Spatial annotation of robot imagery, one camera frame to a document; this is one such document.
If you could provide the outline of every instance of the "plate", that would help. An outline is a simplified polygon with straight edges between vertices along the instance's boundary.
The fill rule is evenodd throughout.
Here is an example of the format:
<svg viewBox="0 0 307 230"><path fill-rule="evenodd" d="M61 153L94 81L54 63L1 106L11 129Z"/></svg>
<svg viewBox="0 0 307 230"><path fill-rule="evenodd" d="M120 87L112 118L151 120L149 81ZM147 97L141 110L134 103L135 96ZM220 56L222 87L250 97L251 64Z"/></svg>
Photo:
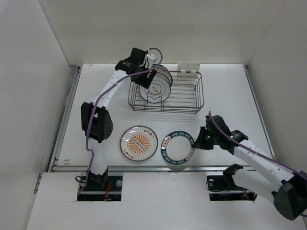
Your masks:
<svg viewBox="0 0 307 230"><path fill-rule="evenodd" d="M170 147L170 142L172 143L172 150L167 148ZM161 155L163 159L169 164L184 164L190 160L194 154L195 149L192 148L193 144L194 139L189 133L185 131L171 132L166 136L166 138L164 138L161 144Z"/></svg>
<svg viewBox="0 0 307 230"><path fill-rule="evenodd" d="M165 66L158 66L157 68L155 68L155 70L157 71L157 73L161 73L163 75L165 75L168 78L168 81L170 83L170 85L173 85L173 77L172 74L168 71L168 69Z"/></svg>
<svg viewBox="0 0 307 230"><path fill-rule="evenodd" d="M131 161L151 158L158 149L158 137L145 126L129 128L120 138L120 150Z"/></svg>
<svg viewBox="0 0 307 230"><path fill-rule="evenodd" d="M165 101L170 93L171 86L166 77L155 76L148 89L140 87L140 95L142 98L151 103Z"/></svg>

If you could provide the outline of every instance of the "white panel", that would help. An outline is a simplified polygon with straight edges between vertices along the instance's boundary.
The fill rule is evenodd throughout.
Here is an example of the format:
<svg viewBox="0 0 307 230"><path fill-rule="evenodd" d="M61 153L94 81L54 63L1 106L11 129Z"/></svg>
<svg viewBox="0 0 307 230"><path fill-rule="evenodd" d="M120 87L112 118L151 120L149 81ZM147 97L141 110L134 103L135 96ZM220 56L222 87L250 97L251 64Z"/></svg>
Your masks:
<svg viewBox="0 0 307 230"><path fill-rule="evenodd" d="M169 70L176 70L176 64L166 64ZM103 89L114 72L114 65L83 65L76 95L74 97L58 165L85 166L89 164L90 154L85 149L85 134L81 129L80 108L83 102L90 102ZM220 115L231 130L238 129L246 134L257 147L270 154L260 118L242 65L201 64L203 74L204 107L198 114L175 114L133 111L128 103L130 80L123 82L123 92L108 110L114 123L111 137L97 144L96 157L107 158L109 166L173 166L161 156L162 140L171 132L183 130L196 140L200 127L205 125L205 116L211 110ZM158 136L157 152L147 161L128 160L120 151L119 141L122 134L132 126L147 126ZM90 141L90 146L97 143ZM205 151L197 149L193 157L181 166L217 166L245 162L232 156L228 151L215 147Z"/></svg>
<svg viewBox="0 0 307 230"><path fill-rule="evenodd" d="M306 0L287 0L248 69L277 159L305 172L306 12Z"/></svg>
<svg viewBox="0 0 307 230"><path fill-rule="evenodd" d="M164 63L250 62L285 0L40 0L70 64L117 63L132 47Z"/></svg>
<svg viewBox="0 0 307 230"><path fill-rule="evenodd" d="M306 230L258 196L210 201L204 172L125 173L120 202L76 202L78 173L44 173L27 230Z"/></svg>
<svg viewBox="0 0 307 230"><path fill-rule="evenodd" d="M0 3L0 229L25 228L70 75L37 0Z"/></svg>

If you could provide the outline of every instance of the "orange sunburst design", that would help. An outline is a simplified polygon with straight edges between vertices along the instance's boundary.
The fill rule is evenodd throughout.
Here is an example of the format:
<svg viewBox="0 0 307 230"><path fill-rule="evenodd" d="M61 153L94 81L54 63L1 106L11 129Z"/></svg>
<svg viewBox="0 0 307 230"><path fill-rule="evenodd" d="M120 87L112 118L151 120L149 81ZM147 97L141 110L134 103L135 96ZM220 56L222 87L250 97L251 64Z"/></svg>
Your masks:
<svg viewBox="0 0 307 230"><path fill-rule="evenodd" d="M128 149L134 155L143 155L150 148L150 140L144 134L135 134L128 141Z"/></svg>

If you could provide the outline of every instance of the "dish rack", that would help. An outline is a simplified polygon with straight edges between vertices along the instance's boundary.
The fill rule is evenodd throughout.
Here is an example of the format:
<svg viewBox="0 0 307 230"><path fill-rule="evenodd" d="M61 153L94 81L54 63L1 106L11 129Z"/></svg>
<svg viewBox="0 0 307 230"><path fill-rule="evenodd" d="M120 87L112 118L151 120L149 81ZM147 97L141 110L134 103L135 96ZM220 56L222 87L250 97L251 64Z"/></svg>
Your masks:
<svg viewBox="0 0 307 230"><path fill-rule="evenodd" d="M195 76L174 76L169 97L158 103L144 100L140 94L139 85L131 82L128 94L128 104L134 111L169 112L196 114L203 108L203 85L201 73Z"/></svg>

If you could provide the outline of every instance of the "wire basket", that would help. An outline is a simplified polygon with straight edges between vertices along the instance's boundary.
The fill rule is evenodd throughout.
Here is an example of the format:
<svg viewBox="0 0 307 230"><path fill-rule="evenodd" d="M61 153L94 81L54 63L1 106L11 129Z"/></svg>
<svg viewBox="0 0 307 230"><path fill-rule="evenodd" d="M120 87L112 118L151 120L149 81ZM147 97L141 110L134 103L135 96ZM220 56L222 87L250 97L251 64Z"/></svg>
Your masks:
<svg viewBox="0 0 307 230"><path fill-rule="evenodd" d="M195 76L174 76L171 93L169 97L159 103L151 103L144 100L140 94L139 85L131 82L128 104L134 111L169 112L169 113L188 113L196 114L203 108L203 85L201 73Z"/></svg>

